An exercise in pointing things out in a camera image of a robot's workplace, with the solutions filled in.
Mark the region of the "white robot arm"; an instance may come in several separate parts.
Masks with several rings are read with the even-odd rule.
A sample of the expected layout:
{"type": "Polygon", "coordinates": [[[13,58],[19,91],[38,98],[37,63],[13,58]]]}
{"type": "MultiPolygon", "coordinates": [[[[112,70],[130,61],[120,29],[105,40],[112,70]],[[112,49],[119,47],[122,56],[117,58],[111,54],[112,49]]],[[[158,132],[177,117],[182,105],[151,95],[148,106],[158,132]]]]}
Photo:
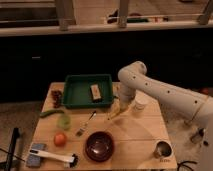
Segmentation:
{"type": "Polygon", "coordinates": [[[204,128],[207,146],[201,147],[196,171],[213,171],[213,97],[152,79],[146,73],[147,68],[142,61],[119,70],[120,103],[129,104],[136,92],[141,91],[179,110],[189,121],[204,128]]]}

